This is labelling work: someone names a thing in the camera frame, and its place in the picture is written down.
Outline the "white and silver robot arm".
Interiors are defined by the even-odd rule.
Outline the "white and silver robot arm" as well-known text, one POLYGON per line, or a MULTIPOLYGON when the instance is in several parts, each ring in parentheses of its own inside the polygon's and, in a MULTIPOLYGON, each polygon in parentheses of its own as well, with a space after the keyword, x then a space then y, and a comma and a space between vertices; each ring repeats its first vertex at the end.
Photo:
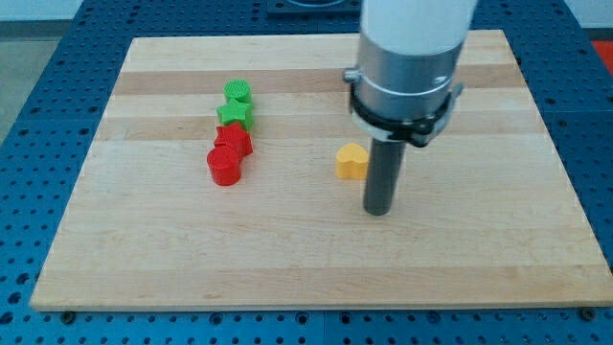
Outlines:
POLYGON ((364 0, 357 60, 344 73, 356 124, 374 142, 423 148, 463 91, 456 66, 476 0, 364 0))

